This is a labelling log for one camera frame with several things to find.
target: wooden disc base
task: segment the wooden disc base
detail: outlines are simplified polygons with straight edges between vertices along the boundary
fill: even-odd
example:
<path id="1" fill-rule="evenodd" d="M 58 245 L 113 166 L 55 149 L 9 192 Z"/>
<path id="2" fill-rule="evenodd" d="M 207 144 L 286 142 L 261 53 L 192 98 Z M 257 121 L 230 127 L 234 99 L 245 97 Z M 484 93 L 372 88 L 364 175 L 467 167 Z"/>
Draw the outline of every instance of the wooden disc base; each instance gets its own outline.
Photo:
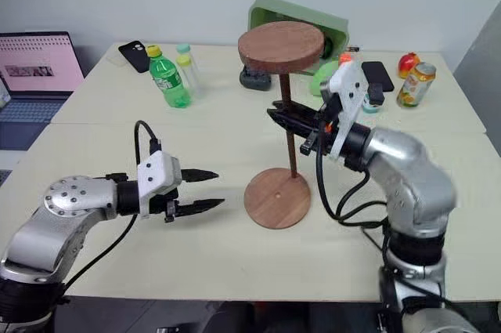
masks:
<path id="1" fill-rule="evenodd" d="M 250 181 L 243 203 L 247 214 L 257 224 L 269 229 L 285 229 L 306 215 L 311 194 L 301 175 L 292 178 L 287 168 L 270 168 Z"/>

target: laptop screen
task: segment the laptop screen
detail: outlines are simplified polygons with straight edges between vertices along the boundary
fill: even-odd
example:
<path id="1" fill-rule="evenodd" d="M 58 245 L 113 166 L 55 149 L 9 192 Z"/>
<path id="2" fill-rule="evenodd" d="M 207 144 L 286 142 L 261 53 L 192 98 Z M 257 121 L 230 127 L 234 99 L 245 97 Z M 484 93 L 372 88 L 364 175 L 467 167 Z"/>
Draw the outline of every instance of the laptop screen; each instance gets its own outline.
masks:
<path id="1" fill-rule="evenodd" d="M 73 92 L 84 81 L 63 32 L 0 34 L 0 78 L 13 95 Z"/>

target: soda can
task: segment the soda can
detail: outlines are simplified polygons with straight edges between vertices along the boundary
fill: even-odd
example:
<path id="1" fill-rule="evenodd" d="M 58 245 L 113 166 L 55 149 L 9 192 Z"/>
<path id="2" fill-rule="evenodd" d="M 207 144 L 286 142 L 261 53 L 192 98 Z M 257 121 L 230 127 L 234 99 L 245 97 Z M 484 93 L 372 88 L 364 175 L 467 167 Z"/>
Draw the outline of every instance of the soda can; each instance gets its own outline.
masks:
<path id="1" fill-rule="evenodd" d="M 430 63 L 421 62 L 409 72 L 404 85 L 397 95 L 401 107 L 416 107 L 435 79 L 437 68 Z"/>

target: laptop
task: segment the laptop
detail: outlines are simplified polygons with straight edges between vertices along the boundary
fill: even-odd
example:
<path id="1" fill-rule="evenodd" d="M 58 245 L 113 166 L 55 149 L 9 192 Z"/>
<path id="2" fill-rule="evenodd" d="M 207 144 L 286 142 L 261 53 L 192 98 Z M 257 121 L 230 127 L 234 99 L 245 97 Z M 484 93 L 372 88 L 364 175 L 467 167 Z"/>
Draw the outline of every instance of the laptop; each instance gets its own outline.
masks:
<path id="1" fill-rule="evenodd" d="M 84 81 L 65 31 L 0 34 L 0 149 L 27 150 Z"/>

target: orange component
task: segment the orange component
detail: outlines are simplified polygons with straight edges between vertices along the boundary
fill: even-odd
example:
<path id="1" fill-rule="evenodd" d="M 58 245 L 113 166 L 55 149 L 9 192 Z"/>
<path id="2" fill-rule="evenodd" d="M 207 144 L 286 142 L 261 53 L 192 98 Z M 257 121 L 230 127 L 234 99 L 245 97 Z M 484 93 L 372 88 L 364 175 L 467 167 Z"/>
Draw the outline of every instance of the orange component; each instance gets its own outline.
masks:
<path id="1" fill-rule="evenodd" d="M 343 52 L 342 54 L 339 55 L 339 67 L 341 66 L 342 63 L 346 61 L 351 61 L 351 55 L 348 52 Z"/>

